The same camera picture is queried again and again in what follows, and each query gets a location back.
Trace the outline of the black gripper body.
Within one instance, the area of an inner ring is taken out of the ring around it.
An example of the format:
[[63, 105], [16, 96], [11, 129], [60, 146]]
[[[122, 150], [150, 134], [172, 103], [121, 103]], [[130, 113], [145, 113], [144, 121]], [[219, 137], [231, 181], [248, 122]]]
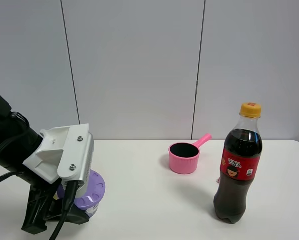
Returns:
[[24, 227], [45, 227], [46, 223], [52, 222], [62, 227], [64, 223], [82, 225], [90, 221], [89, 216], [74, 205], [78, 180], [69, 181], [64, 197], [55, 200], [54, 195], [61, 186], [61, 179], [49, 184], [33, 173], [25, 173], [21, 179], [30, 184]]

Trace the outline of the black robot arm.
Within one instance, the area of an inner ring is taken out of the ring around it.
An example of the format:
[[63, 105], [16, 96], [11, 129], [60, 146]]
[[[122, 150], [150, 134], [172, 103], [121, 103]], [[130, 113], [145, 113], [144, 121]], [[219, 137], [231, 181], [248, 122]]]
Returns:
[[33, 235], [46, 231], [47, 222], [62, 218], [62, 200], [54, 199], [61, 180], [50, 184], [23, 164], [42, 141], [29, 121], [22, 114], [12, 112], [0, 95], [0, 166], [30, 184], [22, 230]]

